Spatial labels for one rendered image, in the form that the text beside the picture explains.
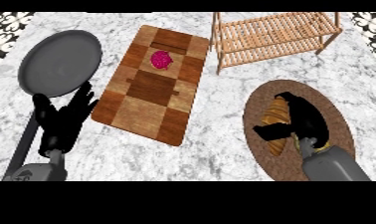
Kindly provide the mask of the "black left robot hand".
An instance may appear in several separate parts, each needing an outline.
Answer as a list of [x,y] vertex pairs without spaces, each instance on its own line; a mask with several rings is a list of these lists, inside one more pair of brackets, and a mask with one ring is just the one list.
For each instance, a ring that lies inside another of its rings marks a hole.
[[59,110],[43,94],[32,96],[35,120],[44,129],[38,149],[41,156],[49,157],[54,149],[63,153],[72,150],[82,123],[99,102],[91,101],[93,96],[94,92],[88,82],[82,83],[69,103]]

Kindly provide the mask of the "golden brown croissant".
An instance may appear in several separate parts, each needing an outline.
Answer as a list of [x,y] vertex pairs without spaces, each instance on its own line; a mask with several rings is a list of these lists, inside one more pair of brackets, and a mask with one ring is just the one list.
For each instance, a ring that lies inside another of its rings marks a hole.
[[[274,123],[289,123],[289,107],[287,102],[283,97],[277,97],[271,104],[268,105],[268,108],[264,112],[261,123],[264,125],[274,124]],[[277,140],[273,140],[267,143],[270,153],[274,156],[279,156],[286,145],[286,139],[280,138]]]

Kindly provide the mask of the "grey frying pan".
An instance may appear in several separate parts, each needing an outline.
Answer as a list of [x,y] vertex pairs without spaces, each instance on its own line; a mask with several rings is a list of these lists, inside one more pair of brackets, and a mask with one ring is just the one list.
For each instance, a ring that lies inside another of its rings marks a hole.
[[[18,82],[29,95],[49,98],[72,92],[94,75],[102,62],[102,45],[87,31],[68,30],[47,37],[28,52],[18,71]],[[9,162],[4,176],[25,165],[25,157],[38,130],[35,113],[29,121]]]

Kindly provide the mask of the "checkered wooden cutting board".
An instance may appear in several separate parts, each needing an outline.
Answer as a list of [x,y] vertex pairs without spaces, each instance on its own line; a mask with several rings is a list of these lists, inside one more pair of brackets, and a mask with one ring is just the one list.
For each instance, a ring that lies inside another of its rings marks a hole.
[[[169,145],[183,143],[208,39],[144,25],[115,70],[91,119]],[[155,51],[174,62],[156,69]]]

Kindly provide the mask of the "wooden tiered shelf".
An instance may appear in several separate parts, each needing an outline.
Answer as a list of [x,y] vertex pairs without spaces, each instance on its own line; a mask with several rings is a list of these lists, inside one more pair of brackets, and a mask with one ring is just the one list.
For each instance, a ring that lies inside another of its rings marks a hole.
[[209,48],[217,52],[217,72],[224,68],[314,51],[318,55],[339,34],[340,15],[286,12],[223,22],[212,13]]

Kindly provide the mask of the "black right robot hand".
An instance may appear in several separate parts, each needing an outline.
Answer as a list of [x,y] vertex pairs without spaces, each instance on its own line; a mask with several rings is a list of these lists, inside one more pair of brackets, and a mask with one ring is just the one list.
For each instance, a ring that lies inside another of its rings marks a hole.
[[274,96],[287,103],[290,122],[277,121],[264,126],[256,125],[252,129],[265,141],[273,141],[290,137],[295,133],[299,139],[314,138],[314,148],[321,148],[329,141],[329,129],[321,112],[310,101],[292,94],[283,92]]

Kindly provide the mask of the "pink round fruit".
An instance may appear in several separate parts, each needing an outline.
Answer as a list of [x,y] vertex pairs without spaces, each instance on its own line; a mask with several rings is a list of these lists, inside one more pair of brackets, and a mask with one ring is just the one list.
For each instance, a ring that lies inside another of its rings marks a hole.
[[166,69],[174,62],[168,51],[155,51],[150,56],[150,62],[156,69]]

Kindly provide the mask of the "brown oval placemat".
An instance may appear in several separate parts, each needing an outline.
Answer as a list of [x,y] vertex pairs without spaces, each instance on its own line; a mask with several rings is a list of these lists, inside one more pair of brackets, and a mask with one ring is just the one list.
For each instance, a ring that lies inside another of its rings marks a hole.
[[321,112],[329,129],[329,143],[342,147],[355,157],[354,139],[345,118],[332,101],[314,88],[292,80],[274,80],[264,83],[251,93],[243,109],[243,134],[255,161],[267,175],[276,181],[307,181],[302,172],[301,155],[295,149],[293,140],[286,140],[284,149],[279,156],[270,153],[267,142],[252,128],[261,125],[264,112],[274,96],[290,92],[305,98]]

